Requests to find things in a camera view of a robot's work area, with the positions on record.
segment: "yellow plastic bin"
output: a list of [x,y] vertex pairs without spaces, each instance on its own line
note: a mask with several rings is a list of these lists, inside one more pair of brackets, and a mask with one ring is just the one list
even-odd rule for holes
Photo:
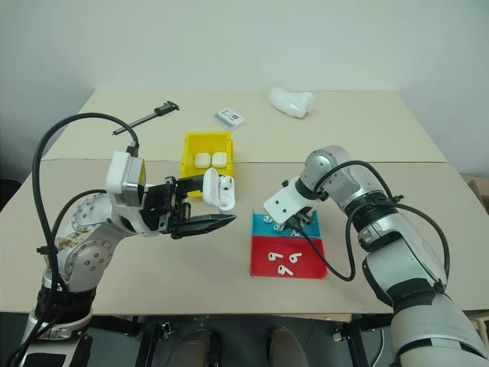
[[[208,168],[194,166],[193,162],[197,153],[209,153],[212,156],[221,151],[226,152],[228,161],[225,168],[216,168],[216,170],[219,174],[233,176],[231,132],[187,132],[180,164],[180,177],[196,176],[208,170]],[[189,196],[201,197],[202,192],[193,191],[189,193]]]

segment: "white earbud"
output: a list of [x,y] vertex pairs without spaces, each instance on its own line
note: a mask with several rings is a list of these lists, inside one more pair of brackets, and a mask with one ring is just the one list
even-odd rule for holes
[[297,252],[296,254],[292,254],[289,256],[289,261],[293,264],[295,264],[296,262],[299,261],[299,257],[302,256],[303,253],[302,252]]
[[285,228],[285,225],[283,225],[283,224],[276,224],[274,226],[274,231],[275,232],[282,232],[284,228]]
[[263,217],[263,221],[264,221],[265,223],[272,223],[274,220],[272,219],[272,217],[271,217],[271,216],[264,216],[264,217]]
[[313,109],[314,96],[311,92],[287,92],[276,86],[268,94],[268,100],[279,111],[301,119]]
[[293,275],[293,272],[291,272],[289,269],[287,269],[285,266],[283,265],[279,265],[278,269],[277,269],[277,272],[278,274],[280,275],[285,275],[285,273],[287,273],[288,275]]
[[283,258],[282,254],[277,254],[276,252],[269,252],[268,253],[268,260],[270,261],[275,261],[277,258]]

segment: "red tray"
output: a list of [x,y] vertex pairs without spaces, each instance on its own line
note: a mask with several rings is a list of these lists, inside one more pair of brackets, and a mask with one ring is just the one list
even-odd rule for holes
[[[316,248],[324,255],[321,239],[312,239]],[[268,254],[276,252],[283,255],[270,261]],[[302,256],[293,264],[289,256],[301,252]],[[278,267],[285,266],[293,275],[278,273]],[[251,267],[250,275],[279,278],[308,278],[323,279],[328,270],[311,248],[311,245],[302,237],[274,237],[266,235],[253,235],[251,237]]]

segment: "silver robot arm segment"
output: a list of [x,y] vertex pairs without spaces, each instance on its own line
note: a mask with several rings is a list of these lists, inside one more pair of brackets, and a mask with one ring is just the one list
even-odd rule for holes
[[116,151],[106,177],[107,192],[85,199],[57,233],[57,264],[66,290],[58,286],[54,300],[48,302],[52,273],[45,255],[47,269],[23,342],[48,309],[41,327],[45,331],[30,344],[21,365],[64,367],[73,360],[76,365],[88,361],[92,339],[86,329],[92,319],[92,302],[122,239],[158,234],[179,239],[211,232],[235,218],[225,214],[190,216],[186,195],[202,190],[203,175],[179,180],[166,177],[161,185],[146,185],[145,181],[144,161]]
[[264,208],[278,223],[307,224],[318,204],[331,197],[358,231],[368,252],[364,276],[377,298],[393,307],[394,365],[489,366],[487,350],[468,318],[445,294],[447,275],[416,227],[388,203],[376,177],[351,165],[318,184],[348,161],[337,146],[315,150],[299,177],[274,194]]

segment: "beige tabletop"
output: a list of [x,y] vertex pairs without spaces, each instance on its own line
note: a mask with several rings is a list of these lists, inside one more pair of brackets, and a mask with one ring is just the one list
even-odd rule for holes
[[[445,162],[412,112],[394,91],[314,92],[314,109],[295,119],[273,109],[267,91],[103,90],[80,112],[104,112],[133,122],[168,99],[181,110],[135,128],[148,161],[180,161],[186,132],[224,130],[214,114],[232,108],[246,123],[232,132],[236,162],[304,162],[315,148],[341,145],[370,162]],[[70,124],[44,159],[110,159],[128,133],[104,120]]]
[[[59,209],[83,190],[103,188],[108,161],[45,161],[41,189],[51,223]],[[464,310],[489,308],[487,279],[489,217],[457,172],[447,164],[379,163],[374,166],[404,203],[425,211],[444,229],[452,252],[448,293]],[[148,162],[148,183],[178,173],[178,163]],[[361,273],[365,256],[355,245],[360,271],[345,283],[330,274],[323,280],[254,278],[249,275],[251,209],[280,183],[297,175],[301,164],[235,165],[238,218],[207,235],[172,240],[168,235],[125,239],[97,290],[99,314],[190,313],[384,313]],[[215,208],[191,200],[194,214]],[[323,242],[330,262],[348,272],[346,218],[333,202],[319,207]],[[438,254],[432,229],[413,218]],[[0,213],[0,311],[27,312],[36,302],[44,269],[36,247],[43,245],[31,195],[31,179]]]

